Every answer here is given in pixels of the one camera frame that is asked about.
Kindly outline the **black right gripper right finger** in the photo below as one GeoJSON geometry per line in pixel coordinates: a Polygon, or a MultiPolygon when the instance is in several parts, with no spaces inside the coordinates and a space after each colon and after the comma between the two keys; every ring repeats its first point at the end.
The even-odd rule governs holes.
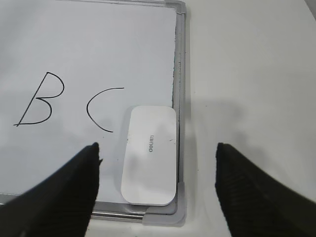
{"type": "Polygon", "coordinates": [[[215,190],[233,237],[314,237],[316,204],[219,143],[215,190]]]}

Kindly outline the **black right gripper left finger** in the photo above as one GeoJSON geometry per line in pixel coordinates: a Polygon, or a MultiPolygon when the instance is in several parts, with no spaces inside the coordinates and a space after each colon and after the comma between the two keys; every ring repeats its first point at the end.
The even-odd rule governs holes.
{"type": "Polygon", "coordinates": [[[2,237],[83,237],[99,190],[99,145],[0,208],[2,237]]]}

